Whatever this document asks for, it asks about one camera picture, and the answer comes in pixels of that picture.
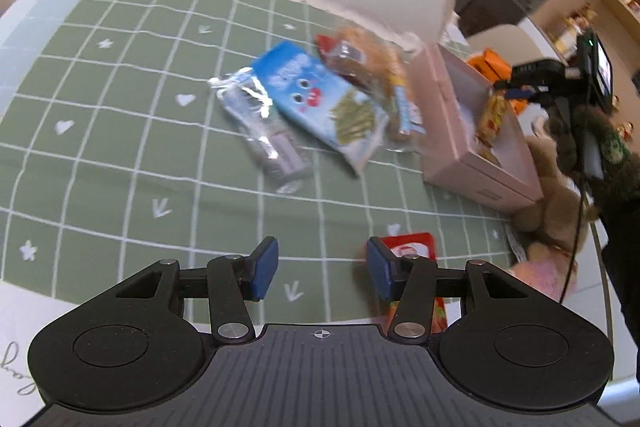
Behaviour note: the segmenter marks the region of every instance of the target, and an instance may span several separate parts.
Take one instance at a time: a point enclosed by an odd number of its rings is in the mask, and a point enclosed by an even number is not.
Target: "stuffed toy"
[[[511,218],[521,242],[528,243],[528,247],[527,261],[517,263],[510,271],[517,279],[558,301],[570,269],[580,196],[567,186],[567,178],[556,165],[556,142],[546,134],[541,122],[534,123],[533,128],[534,135],[527,137],[527,144],[540,179],[543,198]],[[586,241],[589,222],[597,217],[597,210],[589,206],[580,227],[578,252]],[[571,272],[567,295],[575,290],[576,263]]]

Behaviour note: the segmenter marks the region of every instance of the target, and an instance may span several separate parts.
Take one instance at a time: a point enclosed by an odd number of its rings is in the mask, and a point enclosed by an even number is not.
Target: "black cable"
[[[587,100],[585,105],[589,105],[589,101],[591,99],[591,83],[587,85]],[[578,172],[578,190],[580,190],[580,204],[578,205],[578,224],[575,227],[575,237],[574,237],[574,249],[571,253],[571,258],[569,260],[569,270],[567,271],[566,278],[564,279],[564,287],[562,288],[562,293],[560,294],[560,304],[564,302],[564,298],[566,297],[567,289],[569,288],[569,282],[571,281],[571,273],[574,269],[575,256],[578,255],[578,243],[580,243],[580,229],[582,227],[582,220],[584,218],[584,200],[586,196],[586,188],[584,183],[584,150],[587,147],[587,111],[584,112],[584,120],[582,121],[582,147],[577,152],[582,156],[578,156],[578,165],[580,166],[580,170]]]

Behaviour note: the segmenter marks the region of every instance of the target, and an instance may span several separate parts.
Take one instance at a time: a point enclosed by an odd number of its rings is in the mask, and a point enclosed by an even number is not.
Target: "crosshair marking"
[[[329,333],[329,331],[327,331],[327,330],[318,330],[315,333],[313,333],[313,336],[318,338],[318,339],[325,339],[329,335],[332,335],[332,334],[333,333]]]

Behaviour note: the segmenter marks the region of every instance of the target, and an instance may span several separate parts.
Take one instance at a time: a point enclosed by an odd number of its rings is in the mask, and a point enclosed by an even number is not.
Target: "blue snack bag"
[[[388,123],[370,96],[290,42],[251,67],[282,114],[340,152],[357,174],[363,171]]]

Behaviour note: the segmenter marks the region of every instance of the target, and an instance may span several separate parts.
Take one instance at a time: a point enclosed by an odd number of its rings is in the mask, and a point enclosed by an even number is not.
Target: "metal pivot screw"
[[[218,328],[218,334],[226,339],[241,339],[249,332],[249,328],[239,322],[228,322]]]
[[[415,322],[402,322],[396,325],[394,331],[406,339],[417,339],[425,333],[424,326]]]

